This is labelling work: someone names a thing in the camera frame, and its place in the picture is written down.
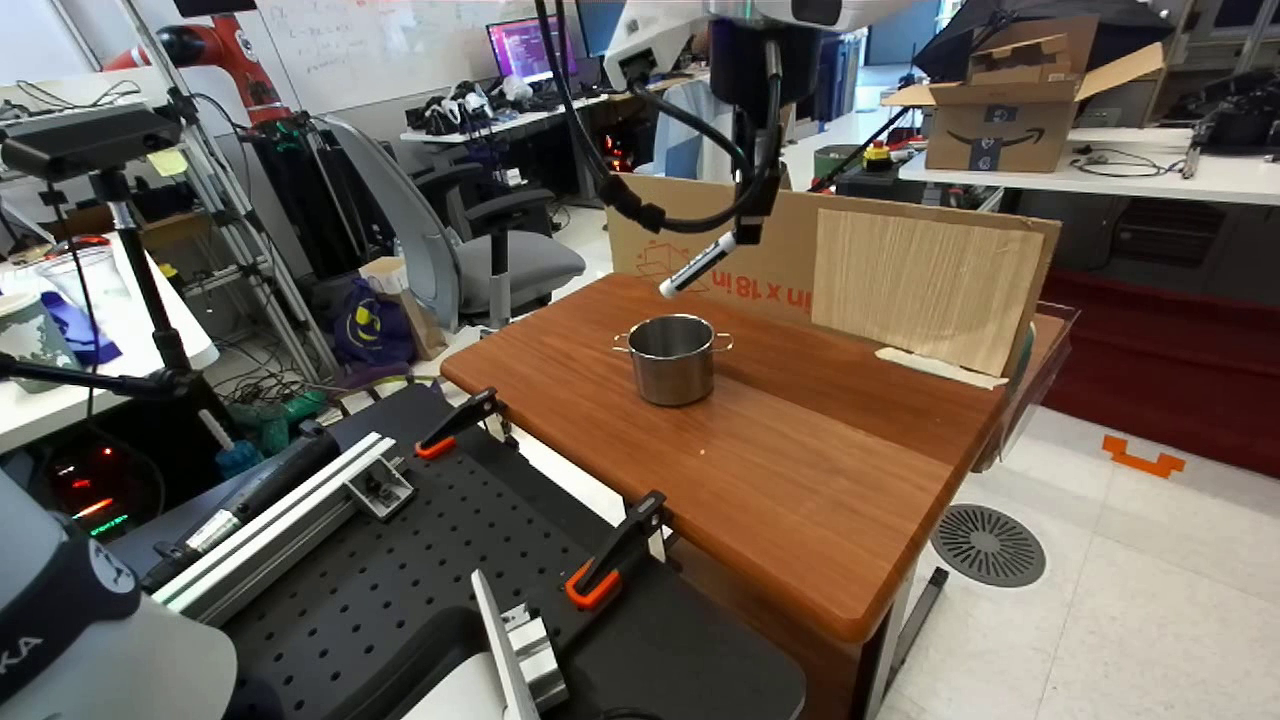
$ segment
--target floor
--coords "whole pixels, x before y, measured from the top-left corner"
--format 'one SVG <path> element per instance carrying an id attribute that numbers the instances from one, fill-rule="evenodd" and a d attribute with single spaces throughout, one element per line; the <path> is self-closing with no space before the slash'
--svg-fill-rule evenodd
<path id="1" fill-rule="evenodd" d="M 610 267 L 603 210 L 569 210 L 558 240 L 587 255 L 570 287 Z M 1157 478 L 1111 464 L 1105 433 L 1034 409 L 1003 459 L 961 489 L 955 505 L 1027 525 L 1047 572 L 1030 586 L 950 572 L 885 720 L 1280 715 L 1280 478 L 1132 440 L 1188 459 Z M 618 514 L 553 448 L 523 435 L 523 453 Z"/>

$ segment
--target wooden table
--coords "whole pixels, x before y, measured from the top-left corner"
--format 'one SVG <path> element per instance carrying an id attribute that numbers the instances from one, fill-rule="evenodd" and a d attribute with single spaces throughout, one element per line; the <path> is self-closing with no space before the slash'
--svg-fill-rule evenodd
<path id="1" fill-rule="evenodd" d="M 717 353 L 717 395 L 696 409 L 647 409 L 628 357 L 610 353 L 659 313 L 698 313 L 730 331 L 730 353 Z M 1050 315 L 1044 326 L 1041 357 L 1063 336 Z M 628 501 L 659 489 L 676 530 L 760 592 L 754 607 L 856 652 L 885 627 L 1008 401 L 872 353 L 869 341 L 603 274 L 450 357 L 445 375 L 494 389 L 517 425 Z"/>

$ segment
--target metal pot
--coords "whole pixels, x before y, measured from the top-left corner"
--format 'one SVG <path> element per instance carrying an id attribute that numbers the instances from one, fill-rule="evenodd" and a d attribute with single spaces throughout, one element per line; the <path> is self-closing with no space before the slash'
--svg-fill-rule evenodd
<path id="1" fill-rule="evenodd" d="M 657 409 L 678 409 L 710 395 L 717 341 L 728 341 L 728 331 L 717 331 L 698 315 L 672 313 L 632 322 L 628 336 L 617 341 L 617 353 L 632 357 L 638 401 Z"/>

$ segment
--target floor drain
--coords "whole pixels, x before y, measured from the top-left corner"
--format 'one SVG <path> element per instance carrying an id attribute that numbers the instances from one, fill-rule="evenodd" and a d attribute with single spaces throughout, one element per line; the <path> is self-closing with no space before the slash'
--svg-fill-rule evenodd
<path id="1" fill-rule="evenodd" d="M 975 585 L 1023 586 L 1044 574 L 1041 539 L 994 508 L 950 505 L 933 530 L 933 549 Z"/>

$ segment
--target clamp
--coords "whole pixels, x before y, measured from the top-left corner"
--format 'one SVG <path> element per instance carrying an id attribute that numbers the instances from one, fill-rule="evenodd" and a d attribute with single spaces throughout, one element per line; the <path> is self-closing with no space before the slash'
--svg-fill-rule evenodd
<path id="1" fill-rule="evenodd" d="M 622 586 L 622 574 L 647 556 L 647 537 L 664 529 L 664 497 L 647 491 L 618 529 L 610 529 L 608 544 L 587 556 L 569 578 L 565 600 L 577 610 L 601 610 Z"/>
<path id="2" fill-rule="evenodd" d="M 414 440 L 413 455 L 438 459 L 456 448 L 456 433 L 486 419 L 508 416 L 508 405 L 494 401 L 494 393 L 477 393 L 460 409 L 450 409 L 425 440 Z"/>

